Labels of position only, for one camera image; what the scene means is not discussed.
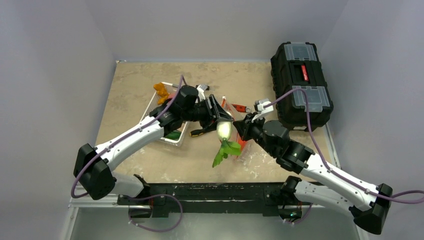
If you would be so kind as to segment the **white toy radish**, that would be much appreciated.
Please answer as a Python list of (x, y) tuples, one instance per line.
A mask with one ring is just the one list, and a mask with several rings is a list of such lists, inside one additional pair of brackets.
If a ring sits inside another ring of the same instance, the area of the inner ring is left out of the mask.
[(212, 167), (218, 166), (228, 156), (240, 156), (241, 145), (236, 141), (231, 141), (233, 124), (231, 121), (219, 121), (216, 126), (216, 133), (221, 142), (220, 148), (215, 155)]

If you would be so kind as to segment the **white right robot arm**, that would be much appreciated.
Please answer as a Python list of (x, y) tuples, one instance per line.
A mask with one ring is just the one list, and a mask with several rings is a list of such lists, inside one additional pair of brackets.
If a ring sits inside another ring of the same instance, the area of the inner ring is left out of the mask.
[(393, 189), (385, 183), (375, 185), (358, 179), (322, 160), (311, 148), (294, 141), (289, 130), (278, 120), (253, 119), (252, 114), (233, 122), (241, 139), (253, 140), (273, 157), (283, 169), (319, 182), (318, 186), (289, 184), (280, 196), (288, 204), (296, 200), (339, 210), (352, 216), (361, 229), (374, 234), (382, 233), (391, 204), (387, 199)]

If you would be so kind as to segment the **orange toy carrot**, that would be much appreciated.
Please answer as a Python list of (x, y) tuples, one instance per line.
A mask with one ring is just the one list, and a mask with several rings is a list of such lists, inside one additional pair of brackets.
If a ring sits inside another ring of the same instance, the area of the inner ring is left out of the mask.
[(243, 150), (248, 143), (247, 141), (244, 141), (242, 139), (237, 139), (236, 142), (240, 145), (241, 150)]

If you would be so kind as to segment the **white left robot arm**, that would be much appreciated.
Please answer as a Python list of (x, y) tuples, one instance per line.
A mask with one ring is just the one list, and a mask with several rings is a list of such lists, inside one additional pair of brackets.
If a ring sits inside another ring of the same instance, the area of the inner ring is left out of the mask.
[(179, 129), (184, 122), (200, 122), (207, 126), (233, 121), (210, 94), (201, 99), (190, 85), (177, 88), (173, 97), (154, 108), (137, 125), (98, 146), (86, 143), (78, 149), (73, 174), (86, 195), (99, 200), (110, 193), (127, 195), (138, 205), (146, 203), (149, 191), (140, 176), (119, 176), (114, 170), (144, 146)]

